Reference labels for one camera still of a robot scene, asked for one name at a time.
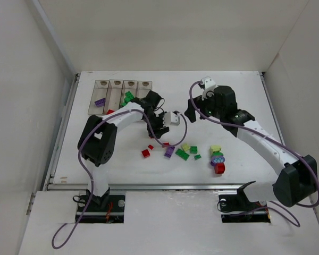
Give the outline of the purple rounded lego brick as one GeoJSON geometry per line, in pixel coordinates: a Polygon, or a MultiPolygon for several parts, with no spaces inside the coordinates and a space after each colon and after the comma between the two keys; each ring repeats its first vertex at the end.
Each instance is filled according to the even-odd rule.
{"type": "Polygon", "coordinates": [[[106,99],[101,98],[101,99],[95,101],[94,104],[96,107],[103,107],[103,106],[105,106],[105,102],[106,102],[106,99]]]}

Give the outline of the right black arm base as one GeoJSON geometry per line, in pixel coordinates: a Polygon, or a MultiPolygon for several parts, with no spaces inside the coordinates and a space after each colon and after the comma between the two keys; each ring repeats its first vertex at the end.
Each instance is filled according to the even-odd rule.
{"type": "Polygon", "coordinates": [[[266,203],[250,202],[243,195],[220,194],[217,209],[222,223],[270,223],[266,203]]]}

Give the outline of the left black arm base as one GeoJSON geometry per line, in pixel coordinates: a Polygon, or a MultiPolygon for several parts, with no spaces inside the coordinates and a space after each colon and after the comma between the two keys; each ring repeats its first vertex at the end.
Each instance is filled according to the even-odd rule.
{"type": "Polygon", "coordinates": [[[124,210],[125,194],[110,194],[102,208],[91,201],[79,223],[122,224],[124,223],[124,210]]]}

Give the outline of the red slope lego brick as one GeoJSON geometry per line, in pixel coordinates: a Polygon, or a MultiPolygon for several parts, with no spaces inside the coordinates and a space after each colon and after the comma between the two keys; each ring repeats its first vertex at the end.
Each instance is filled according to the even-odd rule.
{"type": "Polygon", "coordinates": [[[150,157],[150,152],[148,149],[143,150],[141,153],[144,158],[150,157]]]}

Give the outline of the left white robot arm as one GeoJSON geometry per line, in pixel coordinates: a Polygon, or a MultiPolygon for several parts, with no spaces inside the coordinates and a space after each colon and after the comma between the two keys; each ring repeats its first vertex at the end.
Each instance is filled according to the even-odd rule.
{"type": "Polygon", "coordinates": [[[168,133],[170,129],[163,120],[165,114],[155,114],[161,100],[158,93],[150,91],[144,98],[132,98],[112,114],[102,117],[92,115],[87,119],[77,145],[79,164],[89,177],[87,206],[103,209],[107,205],[110,188],[106,178],[95,181],[94,171],[84,161],[89,161],[94,167],[106,164],[113,155],[117,133],[137,121],[146,122],[149,137],[156,140],[168,133]]]}

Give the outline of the yellow square lego brick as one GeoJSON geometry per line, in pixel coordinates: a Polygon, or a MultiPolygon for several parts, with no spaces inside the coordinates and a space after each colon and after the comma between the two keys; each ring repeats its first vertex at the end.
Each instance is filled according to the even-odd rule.
{"type": "Polygon", "coordinates": [[[183,151],[186,152],[186,151],[190,150],[191,146],[189,144],[187,144],[187,143],[183,143],[181,145],[181,148],[182,148],[183,151]]]}

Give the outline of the green long lego brick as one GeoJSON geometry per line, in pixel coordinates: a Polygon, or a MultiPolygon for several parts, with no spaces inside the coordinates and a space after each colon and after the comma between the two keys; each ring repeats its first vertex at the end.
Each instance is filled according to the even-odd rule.
{"type": "Polygon", "coordinates": [[[188,153],[186,153],[184,150],[182,150],[182,149],[177,149],[177,151],[175,152],[175,154],[177,155],[177,156],[179,156],[181,159],[183,159],[183,160],[185,160],[185,161],[187,161],[188,160],[188,158],[189,158],[189,154],[188,153]]]}

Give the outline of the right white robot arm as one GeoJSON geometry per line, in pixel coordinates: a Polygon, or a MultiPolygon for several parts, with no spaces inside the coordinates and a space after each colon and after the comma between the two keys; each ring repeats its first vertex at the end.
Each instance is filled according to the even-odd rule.
{"type": "Polygon", "coordinates": [[[257,152],[274,171],[274,182],[256,184],[251,180],[239,188],[239,195],[250,202],[277,200],[286,207],[306,207],[301,201],[316,193],[317,201],[309,207],[319,205],[315,158],[310,155],[303,157],[271,137],[251,113],[238,108],[231,87],[206,87],[202,81],[197,81],[189,88],[189,95],[184,114],[190,122],[195,122],[199,115],[202,120],[221,125],[257,152]]]}

